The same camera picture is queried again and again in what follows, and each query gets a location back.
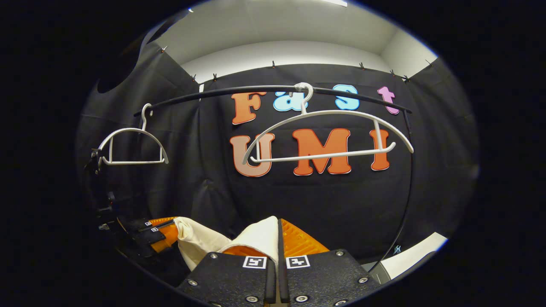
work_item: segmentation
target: orange letter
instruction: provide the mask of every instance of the orange letter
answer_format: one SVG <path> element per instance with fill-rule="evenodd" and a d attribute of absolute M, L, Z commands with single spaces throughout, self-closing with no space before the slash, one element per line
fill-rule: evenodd
<path fill-rule="evenodd" d="M 389 133 L 383 129 L 379 129 L 379 133 L 381 134 L 381 143 L 383 144 L 383 148 L 387 147 L 387 137 L 389 136 Z M 377 144 L 377 133 L 375 130 L 370 131 L 370 136 L 373 138 L 373 147 L 375 149 L 379 149 L 379 145 Z M 387 161 L 387 153 L 376 153 L 373 155 L 373 163 L 372 163 L 372 169 L 373 170 L 386 170 L 389 168 L 389 161 Z"/>
<path fill-rule="evenodd" d="M 322 146 L 321 141 L 311 129 L 299 129 L 292 133 L 292 136 L 298 140 L 299 156 L 334 154 L 336 152 L 347 152 L 347 139 L 351 132 L 347 129 L 337 128 L 330 132 L 326 144 Z M 347 174 L 351 171 L 348 157 L 331 158 L 332 163 L 328 168 L 330 174 Z M 314 167 L 319 174 L 324 172 L 326 164 L 330 158 L 312 159 Z M 313 168 L 309 166 L 309 160 L 299 160 L 298 167 L 294 169 L 297 176 L 309 176 L 313 173 Z"/>
<path fill-rule="evenodd" d="M 250 113 L 250 107 L 252 106 L 254 110 L 260 108 L 260 96 L 252 96 L 252 99 L 249 99 L 249 97 L 254 94 L 263 96 L 266 92 L 239 93 L 232 95 L 232 99 L 235 99 L 235 117 L 232 121 L 234 125 L 249 122 L 256 118 L 256 114 Z"/>
<path fill-rule="evenodd" d="M 260 157 L 262 159 L 271 159 L 271 142 L 274 139 L 275 135 L 272 133 L 266 133 L 260 139 Z M 258 166 L 252 166 L 248 164 L 248 162 L 242 164 L 242 158 L 247 149 L 246 145 L 250 142 L 248 136 L 237 135 L 236 137 L 229 139 L 229 142 L 233 145 L 233 164 L 235 165 L 237 172 L 247 177 L 260 177 L 269 172 L 271 169 L 271 162 L 262 162 Z"/>

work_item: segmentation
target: screw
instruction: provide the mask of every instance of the screw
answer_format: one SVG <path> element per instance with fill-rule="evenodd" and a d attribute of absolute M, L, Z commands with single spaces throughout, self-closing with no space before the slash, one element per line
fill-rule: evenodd
<path fill-rule="evenodd" d="M 255 297 L 255 296 L 247 296 L 247 297 L 246 297 L 246 300 L 249 301 L 249 302 L 251 302 L 251 303 L 255 303 L 255 302 L 258 301 L 258 298 Z"/>
<path fill-rule="evenodd" d="M 305 302 L 308 299 L 309 299 L 309 297 L 307 297 L 307 296 L 298 296 L 298 297 L 296 297 L 296 302 Z"/>

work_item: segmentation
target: hanger hook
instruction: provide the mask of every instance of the hanger hook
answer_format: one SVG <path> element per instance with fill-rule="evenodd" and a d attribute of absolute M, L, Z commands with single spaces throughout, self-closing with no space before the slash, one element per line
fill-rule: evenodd
<path fill-rule="evenodd" d="M 144 105 L 144 107 L 142 108 L 142 112 L 140 113 L 140 115 L 142 116 L 142 130 L 146 131 L 146 115 L 144 115 L 144 113 L 146 112 L 146 108 L 148 107 L 151 107 L 152 104 L 150 103 L 146 103 Z"/>
<path fill-rule="evenodd" d="M 303 90 L 303 89 L 307 89 L 308 90 L 308 93 L 307 93 L 307 96 L 304 98 L 303 101 L 301 101 L 301 113 L 302 114 L 307 114 L 307 110 L 305 110 L 305 103 L 308 102 L 311 97 L 313 96 L 313 86 L 309 83 L 305 83 L 305 82 L 300 82 L 296 85 L 294 85 L 299 91 Z"/>

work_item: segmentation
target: white plastic hanger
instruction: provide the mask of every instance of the white plastic hanger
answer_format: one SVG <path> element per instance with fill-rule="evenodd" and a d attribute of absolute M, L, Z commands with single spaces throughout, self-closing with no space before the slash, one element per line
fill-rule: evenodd
<path fill-rule="evenodd" d="M 248 147 L 248 149 L 245 152 L 245 155 L 243 157 L 242 164 L 246 164 L 248 161 L 248 156 L 250 155 L 250 151 L 254 146 L 256 146 L 256 159 L 254 157 L 250 157 L 250 160 L 253 162 L 261 163 L 261 162 L 281 162 L 281 161 L 298 161 L 298 160 L 309 160 L 309 159 L 318 159 L 318 158 L 332 158 L 332 157 L 349 157 L 349 156 L 361 156 L 361 155 L 373 155 L 373 154 L 381 154 L 383 152 L 389 152 L 391 151 L 394 146 L 396 145 L 395 142 L 392 142 L 391 145 L 387 148 L 383 148 L 383 141 L 381 140 L 381 137 L 377 138 L 378 147 L 379 149 L 373 149 L 373 150 L 360 150 L 360 151 L 350 151 L 350 152 L 338 152 L 338 153 L 328 153 L 325 155 L 313 155 L 313 156 L 298 156 L 298 157 L 288 157 L 288 158 L 272 158 L 272 159 L 261 159 L 260 158 L 260 139 L 271 130 L 284 125 L 285 123 L 289 123 L 292 121 L 296 121 L 299 119 L 304 119 L 306 117 L 312 117 L 312 116 L 319 116 L 319 115 L 330 115 L 330 114 L 345 114 L 345 115 L 354 115 L 354 116 L 360 116 L 367 119 L 373 120 L 373 125 L 375 126 L 376 135 L 381 135 L 379 132 L 379 123 L 384 125 L 385 127 L 390 128 L 394 133 L 396 133 L 406 144 L 409 152 L 413 153 L 413 146 L 411 145 L 410 141 L 406 138 L 402 132 L 400 132 L 398 129 L 396 129 L 393 125 L 389 124 L 388 122 L 380 119 L 379 117 L 375 117 L 373 115 L 357 112 L 357 111 L 346 111 L 346 110 L 325 110 L 325 111 L 315 111 L 307 113 L 305 110 L 305 103 L 311 99 L 313 96 L 313 87 L 309 83 L 298 83 L 295 85 L 299 90 L 303 90 L 305 88 L 308 89 L 307 96 L 303 99 L 301 102 L 301 114 L 294 116 L 292 118 L 283 120 L 279 123 L 276 123 L 275 125 L 269 127 L 264 132 L 262 132 Z"/>
<path fill-rule="evenodd" d="M 104 157 L 104 156 L 102 157 L 102 161 L 104 163 L 106 163 L 106 165 L 157 164 L 157 163 L 169 164 L 169 159 L 167 158 L 167 153 L 165 152 L 165 148 L 163 148 L 163 145 L 161 145 L 161 142 L 159 142 L 159 140 L 157 140 L 157 138 L 154 137 L 150 132 L 146 131 L 146 116 L 144 116 L 144 112 L 146 111 L 146 108 L 151 107 L 151 106 L 152 106 L 151 104 L 147 103 L 142 108 L 142 112 L 141 112 L 142 121 L 143 121 L 142 129 L 138 129 L 138 128 L 119 129 L 119 130 L 116 130 L 116 131 L 110 133 L 110 135 L 107 136 L 102 141 L 102 143 L 99 146 L 99 150 L 101 150 L 101 151 L 104 148 L 104 146 L 106 145 L 106 142 L 110 141 L 110 160 L 108 161 L 106 159 L 106 157 Z M 128 132 L 128 131 L 133 131 L 133 132 L 146 134 L 149 137 L 151 137 L 154 141 L 156 141 L 156 143 L 160 147 L 160 149 L 159 149 L 159 160 L 158 161 L 112 161 L 112 148 L 114 147 L 114 136 L 117 135 L 117 134 L 120 134 L 122 132 Z"/>

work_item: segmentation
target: white cloth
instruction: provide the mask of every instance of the white cloth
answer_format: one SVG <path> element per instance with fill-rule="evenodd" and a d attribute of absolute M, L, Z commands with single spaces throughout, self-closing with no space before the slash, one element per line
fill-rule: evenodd
<path fill-rule="evenodd" d="M 278 219 L 267 219 L 251 224 L 231 241 L 223 234 L 207 228 L 187 217 L 174 219 L 178 229 L 178 248 L 182 258 L 193 271 L 209 252 L 223 252 L 233 246 L 248 246 L 275 262 L 278 268 Z"/>

